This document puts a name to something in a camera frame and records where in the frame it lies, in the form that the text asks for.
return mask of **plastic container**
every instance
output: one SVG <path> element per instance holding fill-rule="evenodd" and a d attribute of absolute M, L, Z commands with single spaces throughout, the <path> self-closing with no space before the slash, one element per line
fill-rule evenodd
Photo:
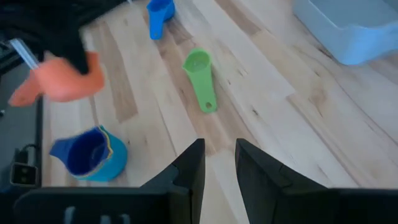
<path fill-rule="evenodd" d="M 295 0 L 294 13 L 345 65 L 398 49 L 397 0 Z"/>
<path fill-rule="evenodd" d="M 126 146 L 103 126 L 56 140 L 50 155 L 60 159 L 69 173 L 80 180 L 112 180 L 127 162 Z"/>
<path fill-rule="evenodd" d="M 211 77 L 211 58 L 203 49 L 192 49 L 182 66 L 191 80 L 200 109 L 205 113 L 217 110 L 216 93 Z"/>
<path fill-rule="evenodd" d="M 173 0 L 152 0 L 147 5 L 147 10 L 150 38 L 160 40 L 163 37 L 163 23 L 174 16 L 174 2 Z"/>

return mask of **measuring cup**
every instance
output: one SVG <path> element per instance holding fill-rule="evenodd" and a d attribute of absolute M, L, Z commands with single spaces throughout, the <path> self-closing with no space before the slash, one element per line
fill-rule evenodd
<path fill-rule="evenodd" d="M 152 0 L 147 5 L 149 14 L 149 32 L 152 40 L 159 40 L 163 36 L 163 23 L 174 16 L 173 0 Z"/>
<path fill-rule="evenodd" d="M 103 126 L 56 140 L 50 155 L 60 159 L 69 173 L 80 180 L 112 180 L 127 162 L 125 145 Z"/>
<path fill-rule="evenodd" d="M 191 80 L 200 109 L 205 113 L 216 111 L 217 102 L 211 77 L 210 55 L 203 49 L 192 49 L 182 68 Z"/>

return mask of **wooden floor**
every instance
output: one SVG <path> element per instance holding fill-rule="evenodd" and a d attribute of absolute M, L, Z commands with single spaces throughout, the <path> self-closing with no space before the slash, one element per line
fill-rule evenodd
<path fill-rule="evenodd" d="M 174 0 L 161 41 L 146 4 L 123 4 L 83 30 L 106 88 L 45 103 L 44 149 L 103 124 L 129 148 L 113 182 L 77 181 L 44 155 L 44 185 L 140 186 L 206 139 L 202 223 L 248 223 L 234 169 L 246 138 L 327 187 L 398 187 L 398 57 L 346 67 L 292 14 L 292 0 Z M 213 57 L 218 111 L 204 114 L 181 69 L 194 47 Z"/>

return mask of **blue cup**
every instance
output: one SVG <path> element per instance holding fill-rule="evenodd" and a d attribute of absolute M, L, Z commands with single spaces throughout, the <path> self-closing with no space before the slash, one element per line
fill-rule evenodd
<path fill-rule="evenodd" d="M 173 0 L 152 0 L 147 5 L 149 14 L 149 32 L 152 40 L 160 40 L 163 36 L 163 23 L 174 16 Z"/>
<path fill-rule="evenodd" d="M 112 180 L 127 163 L 126 146 L 103 126 L 56 140 L 50 155 L 60 159 L 69 173 L 79 180 Z"/>

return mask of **green measuring spoon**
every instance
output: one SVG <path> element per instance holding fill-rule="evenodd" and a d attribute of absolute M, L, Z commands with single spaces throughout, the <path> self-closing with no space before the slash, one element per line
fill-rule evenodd
<path fill-rule="evenodd" d="M 216 93 L 214 92 L 213 79 L 211 77 L 211 58 L 203 49 L 192 49 L 182 68 L 186 71 L 200 109 L 205 113 L 217 110 Z"/>

